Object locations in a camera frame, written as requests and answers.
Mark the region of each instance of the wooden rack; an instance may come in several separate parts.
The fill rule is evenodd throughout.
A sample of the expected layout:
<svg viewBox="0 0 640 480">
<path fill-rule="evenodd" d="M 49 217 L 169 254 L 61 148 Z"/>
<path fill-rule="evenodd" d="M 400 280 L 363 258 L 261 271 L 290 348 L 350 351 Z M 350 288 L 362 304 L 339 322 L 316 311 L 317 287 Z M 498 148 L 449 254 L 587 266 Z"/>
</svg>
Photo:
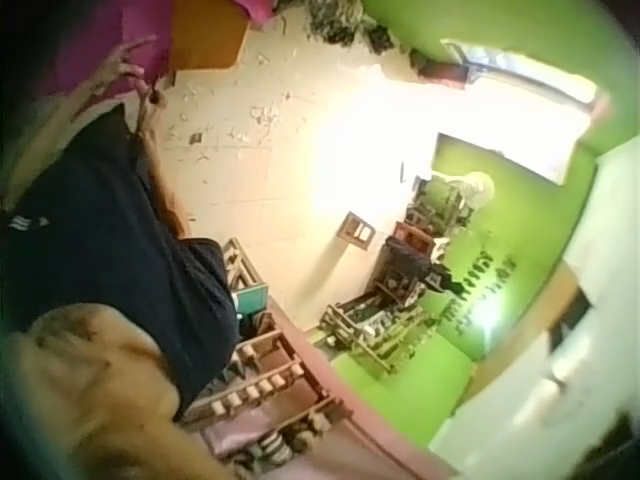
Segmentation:
<svg viewBox="0 0 640 480">
<path fill-rule="evenodd" d="M 278 434 L 280 434 L 283 438 L 286 438 L 287 436 L 287 430 L 291 427 L 293 427 L 295 424 L 299 423 L 299 422 L 304 422 L 306 421 L 310 415 L 312 415 L 313 413 L 322 413 L 327 417 L 327 420 L 329 420 L 330 424 L 333 426 L 347 418 L 350 418 L 351 415 L 353 414 L 353 412 L 351 410 L 348 410 L 342 400 L 337 399 L 333 396 L 325 396 L 324 398 L 322 398 L 321 400 L 319 400 L 318 402 L 316 402 L 315 404 L 311 405 L 309 408 L 306 408 L 305 410 L 303 410 L 302 412 L 288 418 L 287 420 L 281 422 L 280 424 L 278 424 L 273 430 L 271 430 L 271 433 L 275 433 L 277 432 Z M 249 451 L 249 449 L 251 449 L 252 447 L 256 446 L 259 442 L 259 439 L 253 439 L 248 441 L 247 443 L 245 443 L 244 445 L 234 448 L 232 451 L 225 453 L 222 458 L 220 459 L 222 461 L 222 463 L 225 464 L 230 464 L 233 462 L 234 457 L 236 457 L 239 454 L 242 454 L 244 452 Z M 293 461 L 295 458 L 300 457 L 302 455 L 304 455 L 304 453 L 293 453 L 292 458 L 290 458 L 288 460 L 287 463 Z M 276 470 L 277 468 L 279 468 L 280 466 L 277 465 L 271 465 L 267 462 L 262 462 L 262 468 L 261 468 L 261 474 L 267 473 L 269 471 L 272 470 Z"/>
</svg>

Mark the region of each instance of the wooden frame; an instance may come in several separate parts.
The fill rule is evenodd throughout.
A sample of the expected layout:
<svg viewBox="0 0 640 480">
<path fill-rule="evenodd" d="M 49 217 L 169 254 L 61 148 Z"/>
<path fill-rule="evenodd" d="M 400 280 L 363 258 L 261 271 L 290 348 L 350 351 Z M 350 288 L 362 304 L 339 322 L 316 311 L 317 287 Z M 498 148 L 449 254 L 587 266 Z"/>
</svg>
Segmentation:
<svg viewBox="0 0 640 480">
<path fill-rule="evenodd" d="M 362 250 L 369 248 L 375 236 L 376 229 L 353 212 L 347 214 L 338 230 L 338 238 Z"/>
</svg>

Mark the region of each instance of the white wall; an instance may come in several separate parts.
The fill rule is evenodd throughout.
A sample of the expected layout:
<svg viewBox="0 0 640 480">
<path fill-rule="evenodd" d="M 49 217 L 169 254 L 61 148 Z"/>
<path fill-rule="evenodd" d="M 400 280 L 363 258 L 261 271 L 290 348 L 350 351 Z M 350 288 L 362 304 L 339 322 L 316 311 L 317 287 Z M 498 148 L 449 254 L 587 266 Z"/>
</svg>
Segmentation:
<svg viewBox="0 0 640 480">
<path fill-rule="evenodd" d="M 430 448 L 464 478 L 561 479 L 638 391 L 637 137 L 599 159 L 587 208 L 565 253 L 593 308 L 550 357 L 534 342 L 463 405 Z M 542 378 L 553 370 L 568 389 Z"/>
</svg>

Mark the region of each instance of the person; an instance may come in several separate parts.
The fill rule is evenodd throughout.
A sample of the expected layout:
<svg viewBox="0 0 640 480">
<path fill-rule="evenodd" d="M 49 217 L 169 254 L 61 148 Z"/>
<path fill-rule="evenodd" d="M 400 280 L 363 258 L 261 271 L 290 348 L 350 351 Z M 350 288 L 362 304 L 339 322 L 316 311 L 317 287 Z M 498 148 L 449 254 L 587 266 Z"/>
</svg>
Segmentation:
<svg viewBox="0 0 640 480">
<path fill-rule="evenodd" d="M 65 97 L 3 191 L 2 322 L 14 380 L 49 443 L 87 478 L 226 479 L 174 424 L 238 340 L 222 251 L 193 238 L 164 173 L 166 98 L 117 47 Z M 52 152 L 83 106 L 128 77 L 116 106 Z"/>
<path fill-rule="evenodd" d="M 416 278 L 431 291 L 449 291 L 458 297 L 466 293 L 465 286 L 453 279 L 451 270 L 443 263 L 432 261 L 429 256 L 393 235 L 387 237 L 385 246 L 389 251 L 391 266 L 404 276 Z"/>
</svg>

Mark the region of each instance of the pink cloth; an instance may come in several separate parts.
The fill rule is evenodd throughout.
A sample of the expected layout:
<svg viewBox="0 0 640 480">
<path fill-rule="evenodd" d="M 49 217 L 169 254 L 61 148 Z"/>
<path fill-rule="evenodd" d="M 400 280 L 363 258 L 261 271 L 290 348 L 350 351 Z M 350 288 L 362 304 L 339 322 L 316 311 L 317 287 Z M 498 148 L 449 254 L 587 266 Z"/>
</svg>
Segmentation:
<svg viewBox="0 0 640 480">
<path fill-rule="evenodd" d="M 173 0 L 99 2 L 82 24 L 63 39 L 58 54 L 36 87 L 35 96 L 73 90 L 89 78 L 114 47 L 148 35 L 156 35 L 156 41 L 141 47 L 130 60 L 144 67 L 147 80 L 164 75 L 169 67 L 172 14 Z M 112 85 L 104 97 L 129 90 L 129 83 L 122 80 Z"/>
<path fill-rule="evenodd" d="M 271 17 L 273 10 L 271 0 L 233 0 L 235 3 L 244 8 L 251 20 L 258 25 L 264 25 Z"/>
</svg>

